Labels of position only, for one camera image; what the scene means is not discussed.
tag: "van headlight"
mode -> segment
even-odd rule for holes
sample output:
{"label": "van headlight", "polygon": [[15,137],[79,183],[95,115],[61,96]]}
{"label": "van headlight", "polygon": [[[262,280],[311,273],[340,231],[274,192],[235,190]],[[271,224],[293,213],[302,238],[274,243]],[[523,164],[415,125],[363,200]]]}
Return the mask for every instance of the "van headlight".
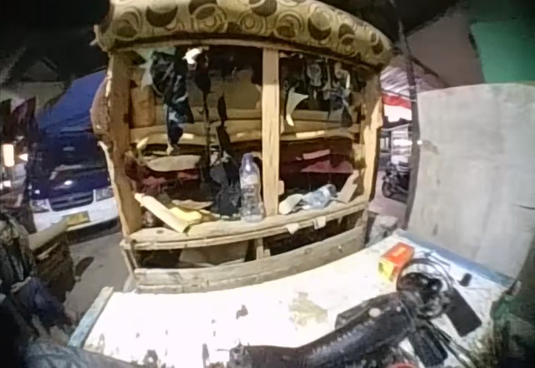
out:
{"label": "van headlight", "polygon": [[30,201],[30,208],[33,213],[48,212],[48,204],[46,199],[33,199]]}
{"label": "van headlight", "polygon": [[102,201],[103,199],[111,198],[113,195],[114,189],[111,186],[94,190],[94,198],[97,202]]}

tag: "patterned upholstery fabric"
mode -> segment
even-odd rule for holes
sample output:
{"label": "patterned upholstery fabric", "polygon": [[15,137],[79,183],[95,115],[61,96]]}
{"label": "patterned upholstery fabric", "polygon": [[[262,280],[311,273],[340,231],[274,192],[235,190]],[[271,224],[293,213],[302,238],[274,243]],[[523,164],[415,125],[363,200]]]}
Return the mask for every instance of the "patterned upholstery fabric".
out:
{"label": "patterned upholstery fabric", "polygon": [[391,43],[378,29],[316,0],[111,0],[96,33],[108,51],[166,39],[234,38],[379,68],[391,57]]}

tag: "license plate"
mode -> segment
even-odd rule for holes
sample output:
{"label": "license plate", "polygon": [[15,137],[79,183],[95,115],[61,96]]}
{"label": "license plate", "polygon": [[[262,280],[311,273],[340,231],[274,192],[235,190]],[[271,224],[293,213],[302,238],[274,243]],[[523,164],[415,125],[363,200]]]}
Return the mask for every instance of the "license plate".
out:
{"label": "license plate", "polygon": [[65,216],[67,218],[67,225],[69,227],[78,226],[82,223],[89,221],[89,214],[87,212],[73,213],[72,215]]}

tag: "white table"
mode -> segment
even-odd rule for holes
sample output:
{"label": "white table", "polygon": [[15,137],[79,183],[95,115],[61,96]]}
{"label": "white table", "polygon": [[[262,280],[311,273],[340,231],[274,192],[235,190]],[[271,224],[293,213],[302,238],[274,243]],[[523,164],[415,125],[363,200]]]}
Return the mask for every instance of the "white table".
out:
{"label": "white table", "polygon": [[[245,288],[199,294],[112,293],[101,313],[94,313],[98,316],[94,324],[86,320],[86,325],[93,325],[84,348],[125,361],[143,363],[157,356],[158,362],[167,366],[202,368],[203,345],[213,363],[227,361],[227,350],[238,341],[250,345],[306,344],[332,330],[340,312],[395,290],[394,284],[378,273],[382,253],[399,241],[414,246],[416,255],[430,251],[402,235],[406,233],[398,232],[320,268]],[[492,302],[509,279],[476,266],[462,267],[465,261],[450,254],[443,253],[441,258],[451,263],[454,278],[465,272],[472,274],[470,286],[458,289],[480,316],[482,326],[459,339],[447,317],[436,323],[474,350],[491,328]],[[448,363],[457,365],[454,360]]]}

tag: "orange box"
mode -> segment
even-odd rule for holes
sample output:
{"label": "orange box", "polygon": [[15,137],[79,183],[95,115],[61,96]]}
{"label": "orange box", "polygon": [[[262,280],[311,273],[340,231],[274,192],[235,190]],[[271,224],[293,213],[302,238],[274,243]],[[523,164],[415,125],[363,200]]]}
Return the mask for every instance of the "orange box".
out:
{"label": "orange box", "polygon": [[415,254],[415,249],[410,245],[397,243],[386,253],[381,255],[379,260],[379,273],[388,280],[394,281],[397,278],[403,265],[405,265]]}

